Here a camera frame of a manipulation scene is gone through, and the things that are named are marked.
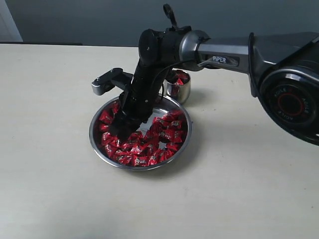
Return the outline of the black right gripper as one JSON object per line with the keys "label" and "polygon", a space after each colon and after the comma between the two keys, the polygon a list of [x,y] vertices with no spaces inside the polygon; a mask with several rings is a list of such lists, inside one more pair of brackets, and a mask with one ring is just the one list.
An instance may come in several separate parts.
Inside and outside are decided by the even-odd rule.
{"label": "black right gripper", "polygon": [[109,126],[112,136],[125,141],[148,120],[166,75],[164,66],[138,63],[132,82],[120,96],[120,112]]}

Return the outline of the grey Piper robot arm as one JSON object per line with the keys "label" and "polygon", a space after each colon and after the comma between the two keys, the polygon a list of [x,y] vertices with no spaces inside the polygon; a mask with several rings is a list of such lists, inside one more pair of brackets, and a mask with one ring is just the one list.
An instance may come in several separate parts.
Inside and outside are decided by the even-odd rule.
{"label": "grey Piper robot arm", "polygon": [[173,68],[224,69],[248,75],[251,94],[284,131],[319,142],[319,35],[210,38],[200,30],[145,30],[139,61],[120,94],[110,132],[127,139],[150,117],[165,77]]}

